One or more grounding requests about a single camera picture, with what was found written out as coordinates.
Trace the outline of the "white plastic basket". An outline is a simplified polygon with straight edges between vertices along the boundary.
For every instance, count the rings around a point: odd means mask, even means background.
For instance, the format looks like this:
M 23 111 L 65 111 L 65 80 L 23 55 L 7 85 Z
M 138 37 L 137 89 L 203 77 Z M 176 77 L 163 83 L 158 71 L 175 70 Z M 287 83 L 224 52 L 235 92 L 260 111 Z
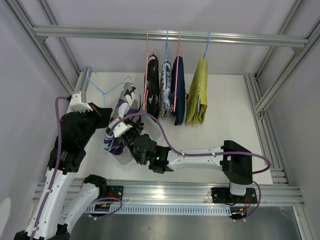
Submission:
M 148 134 L 151 140 L 158 142 L 162 136 L 162 133 L 156 122 L 147 116 L 142 116 L 141 121 L 144 124 L 141 133 Z M 120 155 L 113 156 L 121 165 L 128 165 L 131 161 L 135 161 L 127 146 L 123 148 L 123 152 Z

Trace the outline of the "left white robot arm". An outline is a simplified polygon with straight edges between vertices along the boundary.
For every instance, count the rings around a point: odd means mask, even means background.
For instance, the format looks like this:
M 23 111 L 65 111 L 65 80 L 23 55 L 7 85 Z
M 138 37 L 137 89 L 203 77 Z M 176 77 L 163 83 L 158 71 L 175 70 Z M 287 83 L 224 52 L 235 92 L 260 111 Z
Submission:
M 68 240 L 87 207 L 94 200 L 107 197 L 107 180 L 90 174 L 76 197 L 63 207 L 68 189 L 86 156 L 87 143 L 97 129 L 107 127 L 113 112 L 92 102 L 88 107 L 83 112 L 71 111 L 57 117 L 58 136 L 49 155 L 45 186 L 30 223 L 15 234 L 16 240 Z

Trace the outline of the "pink hanger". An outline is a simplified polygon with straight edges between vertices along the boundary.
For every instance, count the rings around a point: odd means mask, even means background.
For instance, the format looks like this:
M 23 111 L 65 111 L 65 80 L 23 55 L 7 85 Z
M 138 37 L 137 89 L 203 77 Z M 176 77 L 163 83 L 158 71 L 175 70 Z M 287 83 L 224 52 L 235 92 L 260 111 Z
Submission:
M 179 61 L 181 55 L 181 30 L 179 29 L 178 34 L 178 48 L 177 48 L 177 57 L 176 57 L 176 69 L 175 69 L 175 85 L 174 85 L 174 98 L 173 98 L 173 112 L 176 112 L 177 106 L 177 89 L 178 89 L 178 74 L 179 74 Z
M 144 75 L 144 94 L 142 106 L 145 111 L 147 111 L 147 102 L 149 99 L 149 93 L 151 92 L 148 87 L 148 69 L 149 69 L 149 58 L 150 58 L 150 48 L 149 48 L 149 29 L 146 29 L 146 67 L 145 67 L 145 75 Z

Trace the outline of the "white black lettered trousers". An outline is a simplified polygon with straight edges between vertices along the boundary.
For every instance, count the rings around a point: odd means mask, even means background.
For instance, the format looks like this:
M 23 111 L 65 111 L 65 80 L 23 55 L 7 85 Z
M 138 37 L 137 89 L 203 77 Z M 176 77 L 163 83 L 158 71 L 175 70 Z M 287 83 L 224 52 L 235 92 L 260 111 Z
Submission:
M 172 66 L 169 60 L 162 63 L 160 75 L 160 94 L 159 94 L 159 115 L 162 118 L 168 118 L 173 111 L 173 105 L 170 102 L 171 94 Z

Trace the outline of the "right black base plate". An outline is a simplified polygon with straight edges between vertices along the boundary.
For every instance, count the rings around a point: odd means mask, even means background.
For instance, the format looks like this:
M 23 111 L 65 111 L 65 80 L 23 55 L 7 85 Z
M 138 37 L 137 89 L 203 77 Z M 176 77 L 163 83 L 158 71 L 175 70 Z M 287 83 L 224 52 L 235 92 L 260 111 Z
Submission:
M 211 188 L 211 197 L 213 203 L 225 204 L 228 206 L 244 204 L 245 200 L 249 200 L 249 203 L 251 204 L 258 203 L 256 190 L 251 187 L 247 187 L 245 189 L 244 195 L 232 194 L 229 187 L 213 187 Z

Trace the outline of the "navy blue trousers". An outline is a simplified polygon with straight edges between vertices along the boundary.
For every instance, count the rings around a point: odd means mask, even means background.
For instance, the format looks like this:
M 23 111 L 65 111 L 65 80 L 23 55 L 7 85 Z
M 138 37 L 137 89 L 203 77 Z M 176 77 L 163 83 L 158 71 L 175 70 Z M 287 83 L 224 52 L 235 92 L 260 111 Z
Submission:
M 174 107 L 174 91 L 175 91 L 175 73 L 176 73 L 177 58 L 175 58 L 172 72 L 171 72 L 171 93 L 169 95 L 169 100 Z M 176 112 L 171 113 L 175 117 L 174 125 L 178 126 L 184 122 L 186 110 L 186 84 L 184 75 L 184 62 L 183 57 L 179 58 L 179 68 L 178 68 L 178 82 L 177 82 L 177 101 L 176 101 Z

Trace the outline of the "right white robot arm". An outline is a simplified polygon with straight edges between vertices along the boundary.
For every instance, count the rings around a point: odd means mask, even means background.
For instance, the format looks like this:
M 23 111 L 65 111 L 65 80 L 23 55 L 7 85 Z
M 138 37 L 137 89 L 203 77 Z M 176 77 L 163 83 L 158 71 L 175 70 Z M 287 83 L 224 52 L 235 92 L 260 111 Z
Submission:
M 251 152 L 233 140 L 225 140 L 222 146 L 204 150 L 173 150 L 160 146 L 148 134 L 141 134 L 132 121 L 116 125 L 113 132 L 123 140 L 130 154 L 139 165 L 147 165 L 157 174 L 183 169 L 210 169 L 224 173 L 229 180 L 228 198 L 240 202 L 247 186 L 253 183 Z

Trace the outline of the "black white patterned trousers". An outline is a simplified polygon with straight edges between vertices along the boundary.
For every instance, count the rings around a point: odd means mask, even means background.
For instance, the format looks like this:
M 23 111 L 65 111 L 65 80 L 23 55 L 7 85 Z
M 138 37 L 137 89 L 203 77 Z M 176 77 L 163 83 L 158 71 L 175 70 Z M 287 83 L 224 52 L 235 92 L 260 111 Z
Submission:
M 148 88 L 149 98 L 147 101 L 147 113 L 159 118 L 160 114 L 160 79 L 159 79 L 159 60 L 155 54 L 149 56 L 148 63 Z

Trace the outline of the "aluminium front rail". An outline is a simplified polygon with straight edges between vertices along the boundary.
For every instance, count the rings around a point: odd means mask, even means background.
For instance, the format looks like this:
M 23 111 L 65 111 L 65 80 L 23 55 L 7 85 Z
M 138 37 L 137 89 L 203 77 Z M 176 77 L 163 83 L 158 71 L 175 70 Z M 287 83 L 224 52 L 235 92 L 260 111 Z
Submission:
M 107 180 L 109 186 L 123 186 L 125 204 L 134 205 L 191 205 L 212 204 L 211 188 L 228 187 L 228 184 L 183 183 Z M 296 186 L 262 185 L 261 202 L 263 207 L 303 207 L 305 201 L 301 190 Z

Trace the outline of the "purple camouflage trousers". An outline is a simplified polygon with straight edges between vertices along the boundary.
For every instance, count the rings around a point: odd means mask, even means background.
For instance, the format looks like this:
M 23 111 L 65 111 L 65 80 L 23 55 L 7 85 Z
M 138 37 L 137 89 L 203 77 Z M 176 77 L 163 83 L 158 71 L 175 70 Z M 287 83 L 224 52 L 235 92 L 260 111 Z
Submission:
M 133 83 L 126 82 L 106 128 L 106 135 L 103 140 L 103 148 L 105 151 L 114 156 L 119 156 L 124 152 L 126 144 L 120 140 L 119 137 L 114 137 L 114 134 L 111 133 L 111 127 L 126 115 L 138 113 L 140 110 L 141 95 Z

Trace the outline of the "aluminium hanging rail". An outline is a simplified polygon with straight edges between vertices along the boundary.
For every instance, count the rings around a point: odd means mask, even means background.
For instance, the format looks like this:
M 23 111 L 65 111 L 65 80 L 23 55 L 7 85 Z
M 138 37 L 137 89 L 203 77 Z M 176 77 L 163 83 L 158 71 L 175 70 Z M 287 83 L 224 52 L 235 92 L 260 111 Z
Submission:
M 216 44 L 256 45 L 269 47 L 304 48 L 309 42 L 305 36 L 282 34 L 216 33 L 183 30 L 155 30 L 112 27 L 36 25 L 32 28 L 38 37 L 175 41 Z

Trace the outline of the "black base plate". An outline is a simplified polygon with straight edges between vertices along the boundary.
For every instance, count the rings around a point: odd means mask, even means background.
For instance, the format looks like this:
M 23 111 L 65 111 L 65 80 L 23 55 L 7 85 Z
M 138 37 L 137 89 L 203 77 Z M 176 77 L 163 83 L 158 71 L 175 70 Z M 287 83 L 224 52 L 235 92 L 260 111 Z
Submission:
M 123 199 L 124 196 L 124 187 L 122 185 L 107 185 L 102 188 L 102 193 L 99 194 L 99 197 L 113 197 L 118 198 L 120 200 Z
M 211 188 L 211 197 L 213 203 L 225 204 L 228 206 L 244 204 L 245 200 L 249 200 L 249 203 L 251 204 L 258 203 L 256 190 L 251 187 L 247 187 L 245 189 L 244 195 L 232 194 L 229 187 L 213 187 Z

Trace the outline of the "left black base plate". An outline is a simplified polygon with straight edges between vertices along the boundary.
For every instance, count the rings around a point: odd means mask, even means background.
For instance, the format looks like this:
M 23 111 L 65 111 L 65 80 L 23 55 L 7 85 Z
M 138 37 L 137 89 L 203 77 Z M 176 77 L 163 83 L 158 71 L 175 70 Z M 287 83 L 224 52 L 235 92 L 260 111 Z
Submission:
M 118 198 L 120 200 L 123 199 L 124 196 L 124 187 L 122 185 L 107 185 L 102 188 L 102 193 L 99 194 L 99 197 L 113 197 Z

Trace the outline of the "yellow green trousers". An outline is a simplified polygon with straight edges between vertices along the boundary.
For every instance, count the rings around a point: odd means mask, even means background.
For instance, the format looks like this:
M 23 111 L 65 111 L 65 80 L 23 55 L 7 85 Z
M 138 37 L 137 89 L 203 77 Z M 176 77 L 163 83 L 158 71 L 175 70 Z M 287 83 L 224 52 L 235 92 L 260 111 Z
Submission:
M 208 107 L 207 87 L 208 87 L 208 60 L 205 60 L 204 78 L 201 90 L 200 111 L 197 111 L 198 97 L 202 78 L 202 68 L 204 64 L 203 57 L 199 59 L 195 73 L 192 78 L 189 93 L 186 98 L 186 118 L 185 124 L 203 124 L 205 121 L 206 111 Z

